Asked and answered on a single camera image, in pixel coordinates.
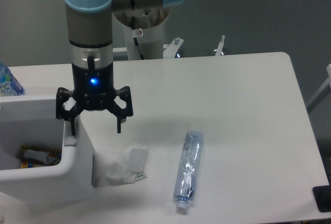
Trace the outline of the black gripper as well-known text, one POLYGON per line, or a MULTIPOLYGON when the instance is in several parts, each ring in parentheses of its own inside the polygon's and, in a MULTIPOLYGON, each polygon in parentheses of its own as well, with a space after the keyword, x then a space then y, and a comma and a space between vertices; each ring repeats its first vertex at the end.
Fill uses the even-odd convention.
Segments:
POLYGON ((58 120, 70 122, 71 135, 76 135, 75 119, 83 110, 95 111, 107 109, 116 116, 117 133, 121 133, 121 124, 127 117, 133 116, 131 90, 129 86, 114 89, 113 64, 88 70, 72 65, 74 90, 59 87, 56 93, 56 113, 58 120), (121 108, 115 98, 125 102, 121 108), (64 103, 73 98, 75 104, 66 110, 64 103))

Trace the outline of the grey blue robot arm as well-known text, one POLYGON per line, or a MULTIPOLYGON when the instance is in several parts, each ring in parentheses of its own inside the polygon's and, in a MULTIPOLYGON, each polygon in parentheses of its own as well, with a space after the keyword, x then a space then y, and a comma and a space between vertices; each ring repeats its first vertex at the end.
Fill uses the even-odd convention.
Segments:
POLYGON ((184 0, 64 0, 71 46, 73 90, 56 93, 56 117, 76 135, 81 112, 107 110, 121 125, 133 115, 130 87, 114 87, 112 14, 117 11, 167 8, 184 0))

